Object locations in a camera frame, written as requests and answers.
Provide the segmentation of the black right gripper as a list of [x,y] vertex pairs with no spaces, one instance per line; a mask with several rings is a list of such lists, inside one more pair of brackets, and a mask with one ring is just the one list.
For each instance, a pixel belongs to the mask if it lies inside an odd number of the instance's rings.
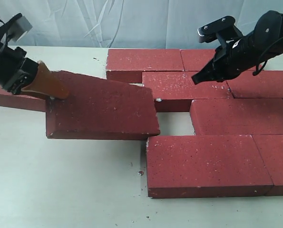
[[259,65],[265,61],[265,36],[249,33],[246,36],[230,37],[201,35],[201,43],[219,40],[220,46],[215,49],[214,57],[191,78],[195,85],[203,82],[223,82],[237,78],[242,72],[255,67],[255,72],[261,71]]

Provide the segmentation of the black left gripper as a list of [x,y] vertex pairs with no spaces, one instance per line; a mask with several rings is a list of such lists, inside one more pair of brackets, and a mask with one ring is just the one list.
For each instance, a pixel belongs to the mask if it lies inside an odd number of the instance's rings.
[[47,68],[43,61],[35,62],[26,57],[20,47],[5,47],[0,53],[0,86],[13,95],[29,95],[46,99],[64,100],[69,90]]

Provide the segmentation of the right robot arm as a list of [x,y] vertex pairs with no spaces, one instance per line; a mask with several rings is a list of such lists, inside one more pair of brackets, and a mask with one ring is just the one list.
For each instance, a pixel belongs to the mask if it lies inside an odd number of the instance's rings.
[[218,40],[213,58],[195,75],[194,84],[233,80],[255,68],[258,75],[269,59],[283,54],[283,14],[270,10],[257,21],[247,35],[235,26],[235,18],[224,16],[198,29],[199,42]]

